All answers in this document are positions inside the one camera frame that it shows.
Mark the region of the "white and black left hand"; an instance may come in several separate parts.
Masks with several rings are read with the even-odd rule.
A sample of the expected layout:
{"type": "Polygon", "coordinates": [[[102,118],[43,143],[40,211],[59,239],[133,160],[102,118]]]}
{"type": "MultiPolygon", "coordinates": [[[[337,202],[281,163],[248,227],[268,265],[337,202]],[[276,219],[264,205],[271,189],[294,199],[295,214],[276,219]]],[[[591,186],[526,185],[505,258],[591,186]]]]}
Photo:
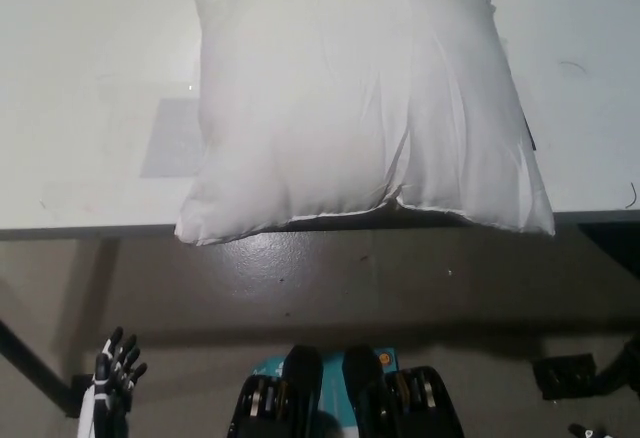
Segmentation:
{"type": "Polygon", "coordinates": [[[82,397],[77,438],[129,436],[134,390],[148,369],[146,363],[138,362],[140,354],[137,336],[125,337],[123,328],[116,327],[96,356],[82,397]]]}

